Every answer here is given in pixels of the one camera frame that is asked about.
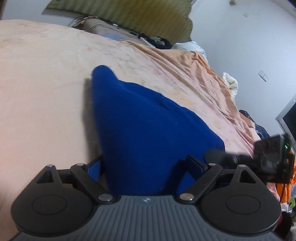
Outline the white crumpled blanket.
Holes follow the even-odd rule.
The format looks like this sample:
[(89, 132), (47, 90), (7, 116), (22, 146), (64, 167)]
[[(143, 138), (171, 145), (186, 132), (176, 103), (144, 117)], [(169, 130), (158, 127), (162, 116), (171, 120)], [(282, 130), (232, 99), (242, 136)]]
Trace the white crumpled blanket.
[(171, 49), (175, 50), (184, 50), (184, 51), (189, 51), (189, 52), (198, 52), (200, 53), (203, 58), (207, 60), (205, 50), (200, 47), (195, 41), (189, 41), (189, 42), (183, 42), (183, 43), (175, 43), (172, 45)]

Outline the dark clothes pile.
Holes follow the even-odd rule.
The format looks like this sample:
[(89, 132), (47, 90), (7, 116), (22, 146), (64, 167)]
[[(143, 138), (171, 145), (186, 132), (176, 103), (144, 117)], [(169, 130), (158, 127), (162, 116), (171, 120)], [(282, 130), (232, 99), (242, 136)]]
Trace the dark clothes pile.
[(263, 140), (263, 139), (267, 139), (267, 138), (270, 138), (270, 135), (269, 133), (266, 131), (266, 129), (263, 127), (263, 126), (260, 126), (258, 125), (254, 120), (253, 118), (249, 115), (249, 113), (245, 110), (239, 110), (239, 112), (241, 114), (243, 114), (246, 118), (250, 119), (253, 123), (254, 123), (254, 126), (255, 126), (255, 130), (256, 130), (256, 133), (259, 135), (259, 137)]

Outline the blue knitted garment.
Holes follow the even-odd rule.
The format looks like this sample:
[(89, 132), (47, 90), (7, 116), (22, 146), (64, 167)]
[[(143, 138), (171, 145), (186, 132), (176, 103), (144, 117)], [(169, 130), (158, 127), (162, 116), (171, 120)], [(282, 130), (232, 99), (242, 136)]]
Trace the blue knitted garment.
[(106, 66), (92, 72), (94, 119), (107, 187), (120, 195), (179, 195), (178, 162), (204, 161), (223, 140), (194, 112), (160, 93), (119, 80)]

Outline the white wall switch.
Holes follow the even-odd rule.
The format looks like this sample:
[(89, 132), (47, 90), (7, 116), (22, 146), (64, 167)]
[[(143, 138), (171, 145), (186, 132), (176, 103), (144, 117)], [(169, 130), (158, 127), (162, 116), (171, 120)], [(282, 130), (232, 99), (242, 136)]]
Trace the white wall switch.
[(269, 80), (269, 76), (263, 71), (263, 70), (260, 70), (258, 75), (265, 81), (267, 82)]

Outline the orange cloth pile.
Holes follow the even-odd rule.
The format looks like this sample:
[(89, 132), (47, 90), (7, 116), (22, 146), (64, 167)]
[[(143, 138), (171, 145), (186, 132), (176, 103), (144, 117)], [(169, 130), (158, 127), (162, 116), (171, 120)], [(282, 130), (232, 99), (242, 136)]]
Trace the orange cloth pile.
[(288, 203), (291, 195), (292, 195), (292, 187), (295, 184), (295, 162), (293, 166), (293, 171), (292, 171), (292, 178), (290, 178), (290, 181), (288, 184), (276, 184), (276, 190), (277, 193), (280, 197), (280, 202), (281, 203)]

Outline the striped grey pillow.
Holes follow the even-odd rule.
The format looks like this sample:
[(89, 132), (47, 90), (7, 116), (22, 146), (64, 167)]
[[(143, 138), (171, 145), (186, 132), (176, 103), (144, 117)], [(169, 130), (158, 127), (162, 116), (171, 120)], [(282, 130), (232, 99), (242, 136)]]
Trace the striped grey pillow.
[(127, 40), (146, 46), (152, 46), (145, 38), (139, 37), (140, 33), (121, 27), (110, 21), (102, 20), (96, 16), (77, 17), (69, 24), (69, 27), (116, 41)]

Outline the cream crumpled cloth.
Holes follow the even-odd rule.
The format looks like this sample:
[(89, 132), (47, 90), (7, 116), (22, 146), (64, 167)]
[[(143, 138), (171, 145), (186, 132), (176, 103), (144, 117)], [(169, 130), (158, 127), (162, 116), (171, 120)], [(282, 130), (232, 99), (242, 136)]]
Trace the cream crumpled cloth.
[(231, 96), (235, 98), (238, 92), (238, 81), (226, 72), (223, 72), (222, 79), (229, 89)]

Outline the pink bed sheet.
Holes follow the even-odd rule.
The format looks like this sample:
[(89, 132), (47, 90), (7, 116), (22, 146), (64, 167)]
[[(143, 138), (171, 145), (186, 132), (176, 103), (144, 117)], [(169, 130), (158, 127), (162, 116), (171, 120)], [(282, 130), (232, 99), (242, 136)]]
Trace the pink bed sheet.
[(258, 140), (199, 53), (157, 50), (59, 25), (1, 21), (1, 240), (33, 240), (17, 231), (11, 205), (47, 164), (69, 168), (98, 156), (89, 79), (100, 64), (195, 112), (229, 151), (251, 153)]

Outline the olive green quilted headboard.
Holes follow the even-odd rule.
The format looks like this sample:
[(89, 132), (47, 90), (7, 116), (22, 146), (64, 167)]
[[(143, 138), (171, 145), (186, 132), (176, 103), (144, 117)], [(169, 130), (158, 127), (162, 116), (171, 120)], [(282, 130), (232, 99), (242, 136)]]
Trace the olive green quilted headboard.
[(171, 44), (191, 40), (190, 1), (63, 0), (50, 1), (46, 8), (96, 16), (148, 37), (164, 38)]

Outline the grey monitor screen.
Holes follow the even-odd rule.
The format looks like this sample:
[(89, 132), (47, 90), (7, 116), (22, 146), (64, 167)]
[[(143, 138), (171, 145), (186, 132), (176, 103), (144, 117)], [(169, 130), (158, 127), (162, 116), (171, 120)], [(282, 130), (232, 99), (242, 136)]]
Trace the grey monitor screen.
[(296, 129), (296, 99), (294, 97), (289, 101), (286, 107), (280, 112), (280, 114), (275, 118), (280, 128), (284, 133), (288, 134), (291, 142), (292, 148), (295, 152), (295, 129)]

